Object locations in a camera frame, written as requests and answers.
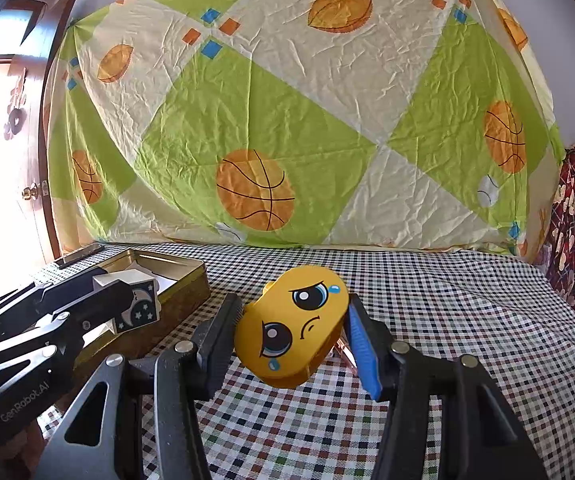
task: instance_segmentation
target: eyebrow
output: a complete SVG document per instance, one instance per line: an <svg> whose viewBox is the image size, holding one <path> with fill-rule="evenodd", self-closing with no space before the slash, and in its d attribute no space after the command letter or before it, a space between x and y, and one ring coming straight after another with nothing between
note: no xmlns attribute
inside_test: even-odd
<svg viewBox="0 0 575 480"><path fill-rule="evenodd" d="M314 283L314 285L302 286L301 288L293 288L292 290L289 290L288 292L296 292L297 290L304 290L305 288L312 288L313 286L316 286L316 285L323 285L323 281L324 280L321 280L318 283Z"/></svg>

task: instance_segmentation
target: blue square print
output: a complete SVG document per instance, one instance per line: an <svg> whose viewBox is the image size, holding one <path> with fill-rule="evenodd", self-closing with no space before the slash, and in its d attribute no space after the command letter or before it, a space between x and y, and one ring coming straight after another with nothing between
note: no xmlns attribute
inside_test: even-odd
<svg viewBox="0 0 575 480"><path fill-rule="evenodd" d="M455 9L454 17L461 23L465 23L465 20L467 20L467 14L464 13L461 9Z"/></svg>
<svg viewBox="0 0 575 480"><path fill-rule="evenodd" d="M214 59L216 57L216 54L218 54L218 51L221 50L222 48L223 46L216 43L216 41L209 40L206 43L206 46L204 46L201 49L201 54L203 54L204 56L208 56L210 59Z"/></svg>
<svg viewBox="0 0 575 480"><path fill-rule="evenodd" d="M201 20L203 20L204 22L207 22L207 23L212 23L214 20L216 20L219 17L219 14L221 14L221 13L218 12L218 10L208 9L208 10L206 10L205 14L203 14L203 16L201 16Z"/></svg>
<svg viewBox="0 0 575 480"><path fill-rule="evenodd" d="M516 240L517 238L519 238L520 232L521 232L521 229L519 227L519 224L517 223L516 220L514 220L514 222L512 222L512 227L509 228L509 231L507 231L507 234L511 238L514 238L514 240Z"/></svg>

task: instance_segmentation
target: bed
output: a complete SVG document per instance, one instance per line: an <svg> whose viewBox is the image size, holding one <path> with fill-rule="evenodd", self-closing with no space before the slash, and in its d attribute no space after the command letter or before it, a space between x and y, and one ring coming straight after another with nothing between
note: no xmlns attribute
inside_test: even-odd
<svg viewBox="0 0 575 480"><path fill-rule="evenodd" d="M58 281L122 250L109 246L69 269L36 275ZM205 244L148 246L206 263L212 296L152 354L188 338L228 292L244 302L285 270L315 264L335 270L368 312L425 354L480 358L525 425L551 479L575 475L575 312L538 270L475 251L414 253L271 249ZM222 390L197 405L215 479L368 478L387 413L359 380L328 358L295 390L274 390L232 358ZM151 399L144 401L144 470L156 473ZM40 423L49 435L56 411ZM424 478L437 478L440 403L431 403Z"/></svg>

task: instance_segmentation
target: cartoon eye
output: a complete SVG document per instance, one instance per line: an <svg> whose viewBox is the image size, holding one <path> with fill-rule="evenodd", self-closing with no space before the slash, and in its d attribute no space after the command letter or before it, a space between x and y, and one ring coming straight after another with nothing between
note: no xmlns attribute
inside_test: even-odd
<svg viewBox="0 0 575 480"><path fill-rule="evenodd" d="M279 357L292 346L292 332L283 323L263 324L263 348L261 355Z"/></svg>
<svg viewBox="0 0 575 480"><path fill-rule="evenodd" d="M292 291L292 301L303 310L316 310L317 308L321 308L327 301L327 296L327 288L323 282Z"/></svg>

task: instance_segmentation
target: basketball print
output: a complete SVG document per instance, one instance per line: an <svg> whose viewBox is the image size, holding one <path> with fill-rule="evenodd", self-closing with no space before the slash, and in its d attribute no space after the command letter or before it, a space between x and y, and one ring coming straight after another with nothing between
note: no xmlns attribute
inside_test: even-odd
<svg viewBox="0 0 575 480"><path fill-rule="evenodd" d="M310 27L325 32L352 32L372 14L372 0L316 0L307 16Z"/></svg>
<svg viewBox="0 0 575 480"><path fill-rule="evenodd" d="M503 25L505 25L505 30L514 41L517 49L523 50L523 47L527 45L527 34L523 27L519 25L519 22L515 20L509 12L503 9L499 9L499 15L501 20L503 20Z"/></svg>
<svg viewBox="0 0 575 480"><path fill-rule="evenodd" d="M294 192L276 161L257 150L235 150L216 169L216 191L226 211L257 231L275 231L294 212Z"/></svg>
<svg viewBox="0 0 575 480"><path fill-rule="evenodd" d="M505 173L518 173L525 166L525 133L519 116L507 101L496 101L485 112L485 140L491 158Z"/></svg>
<svg viewBox="0 0 575 480"><path fill-rule="evenodd" d="M126 72L134 47L126 44L113 46L99 63L97 78L104 83L114 83Z"/></svg>
<svg viewBox="0 0 575 480"><path fill-rule="evenodd" d="M99 179L94 166L83 150L72 152L74 171L79 179L85 202L93 204L98 202L103 195L103 182Z"/></svg>

